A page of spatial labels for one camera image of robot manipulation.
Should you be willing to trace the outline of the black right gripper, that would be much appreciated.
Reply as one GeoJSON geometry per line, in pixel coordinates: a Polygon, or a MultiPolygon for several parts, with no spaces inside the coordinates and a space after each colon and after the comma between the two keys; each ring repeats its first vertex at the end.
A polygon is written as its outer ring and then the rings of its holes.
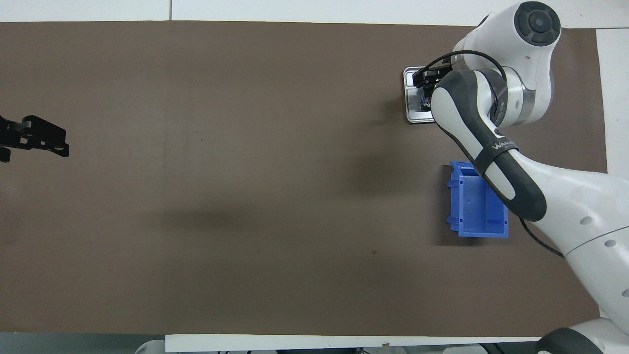
{"type": "Polygon", "coordinates": [[[418,67],[415,70],[412,74],[412,87],[422,88],[420,94],[420,105],[422,107],[431,107],[433,86],[440,82],[450,71],[452,71],[450,63],[439,63],[429,68],[418,67]]]}

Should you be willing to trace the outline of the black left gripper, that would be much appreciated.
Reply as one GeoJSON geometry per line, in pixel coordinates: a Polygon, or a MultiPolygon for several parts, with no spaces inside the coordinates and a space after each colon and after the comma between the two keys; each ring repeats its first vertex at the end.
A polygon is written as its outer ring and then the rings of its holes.
{"type": "Polygon", "coordinates": [[[69,157],[69,144],[66,143],[66,130],[35,115],[29,115],[22,122],[0,117],[0,162],[9,163],[9,148],[40,149],[56,155],[69,157]]]}

